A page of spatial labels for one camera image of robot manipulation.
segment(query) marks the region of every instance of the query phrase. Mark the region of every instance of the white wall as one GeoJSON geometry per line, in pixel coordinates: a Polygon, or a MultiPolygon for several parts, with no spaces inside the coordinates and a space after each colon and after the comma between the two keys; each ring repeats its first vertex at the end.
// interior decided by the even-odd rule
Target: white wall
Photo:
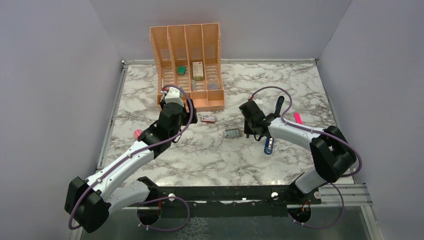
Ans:
{"type": "Polygon", "coordinates": [[[319,58],[351,0],[90,0],[118,54],[153,59],[152,26],[220,23],[223,59],[319,58]]]}
{"type": "Polygon", "coordinates": [[[423,239],[424,1],[353,0],[318,62],[385,240],[423,239]]]}
{"type": "Polygon", "coordinates": [[[121,62],[88,0],[0,3],[1,239],[62,240],[95,170],[121,62]]]}

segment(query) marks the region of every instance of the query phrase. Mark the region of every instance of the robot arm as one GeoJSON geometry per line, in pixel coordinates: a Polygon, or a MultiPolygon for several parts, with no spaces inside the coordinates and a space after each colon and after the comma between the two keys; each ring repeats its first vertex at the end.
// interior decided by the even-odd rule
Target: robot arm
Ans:
{"type": "Polygon", "coordinates": [[[334,183],[356,161],[356,155],[346,146],[319,134],[324,132],[347,142],[335,126],[323,129],[283,120],[277,113],[265,116],[252,99],[242,104],[239,109],[244,116],[245,134],[282,139],[311,151],[314,168],[302,173],[290,185],[294,197],[307,194],[327,182],[334,183]]]}
{"type": "MultiPolygon", "coordinates": [[[[193,106],[192,100],[187,100],[187,104],[193,106]]],[[[183,94],[177,88],[170,87],[160,105],[158,120],[145,129],[123,155],[87,179],[76,177],[69,183],[64,208],[88,233],[97,230],[114,211],[148,197],[150,190],[140,182],[117,188],[168,149],[170,138],[179,134],[181,126],[189,124],[190,115],[190,123],[198,121],[196,109],[193,107],[192,112],[187,112],[183,94]]]]}

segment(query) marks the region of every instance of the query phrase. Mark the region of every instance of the pink marker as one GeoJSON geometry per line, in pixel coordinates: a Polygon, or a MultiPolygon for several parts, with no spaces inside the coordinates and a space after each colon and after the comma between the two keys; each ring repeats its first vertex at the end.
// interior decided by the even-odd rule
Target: pink marker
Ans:
{"type": "Polygon", "coordinates": [[[137,130],[135,130],[134,131],[134,138],[135,139],[138,139],[139,138],[139,136],[142,134],[142,130],[140,130],[140,129],[137,129],[137,130]]]}
{"type": "Polygon", "coordinates": [[[301,115],[298,112],[294,113],[294,120],[296,120],[297,124],[304,124],[304,122],[302,121],[301,115]]]}

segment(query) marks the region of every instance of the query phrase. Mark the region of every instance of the small box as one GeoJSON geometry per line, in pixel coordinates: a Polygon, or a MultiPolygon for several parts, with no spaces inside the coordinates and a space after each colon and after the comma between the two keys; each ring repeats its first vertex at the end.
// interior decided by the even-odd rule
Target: small box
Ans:
{"type": "Polygon", "coordinates": [[[215,123],[215,115],[202,115],[201,121],[204,123],[215,123]]]}
{"type": "Polygon", "coordinates": [[[193,62],[193,79],[196,81],[205,80],[205,75],[203,74],[203,62],[201,61],[193,62]]]}

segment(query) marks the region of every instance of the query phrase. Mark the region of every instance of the marble surface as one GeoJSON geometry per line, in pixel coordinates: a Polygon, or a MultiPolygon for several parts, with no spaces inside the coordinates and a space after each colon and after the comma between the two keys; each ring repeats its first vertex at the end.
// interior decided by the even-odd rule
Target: marble surface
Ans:
{"type": "MultiPolygon", "coordinates": [[[[216,115],[216,123],[192,124],[177,144],[155,160],[138,169],[126,183],[147,176],[159,186],[237,186],[285,185],[313,167],[311,153],[290,142],[277,139],[272,155],[264,154],[265,139],[257,142],[224,138],[224,130],[240,128],[243,116],[239,106],[263,86],[279,86],[293,97],[293,107],[286,118],[294,121],[298,112],[305,125],[334,125],[333,115],[314,63],[294,64],[222,64],[225,110],[198,112],[216,115]]],[[[133,133],[146,129],[158,119],[156,68],[154,65],[130,65],[116,120],[106,165],[119,157],[135,141],[133,133]]],[[[262,110],[274,111],[276,89],[266,89],[256,96],[263,99],[262,110]]],[[[288,106],[288,98],[283,109],[288,106]]],[[[344,179],[342,183],[351,183],[344,179]]]]}

